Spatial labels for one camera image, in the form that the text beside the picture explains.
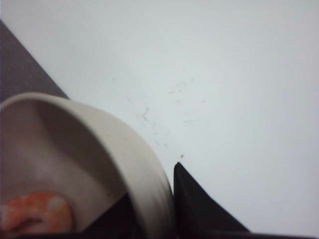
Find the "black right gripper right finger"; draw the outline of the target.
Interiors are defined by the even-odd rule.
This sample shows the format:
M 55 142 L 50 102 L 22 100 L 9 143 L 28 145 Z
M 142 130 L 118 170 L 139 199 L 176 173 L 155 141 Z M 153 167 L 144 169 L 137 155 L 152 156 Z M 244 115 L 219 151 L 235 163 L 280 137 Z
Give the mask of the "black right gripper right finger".
M 249 232 L 249 229 L 205 192 L 180 162 L 174 166 L 173 184 L 177 228 L 180 234 Z

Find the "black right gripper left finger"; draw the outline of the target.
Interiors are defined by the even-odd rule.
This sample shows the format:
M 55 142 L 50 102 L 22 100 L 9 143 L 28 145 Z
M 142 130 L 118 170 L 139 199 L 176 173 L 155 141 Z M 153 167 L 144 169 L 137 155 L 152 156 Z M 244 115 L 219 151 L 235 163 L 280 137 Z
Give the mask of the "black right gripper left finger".
M 88 236 L 139 236 L 140 227 L 129 196 L 125 194 L 84 230 L 83 234 Z

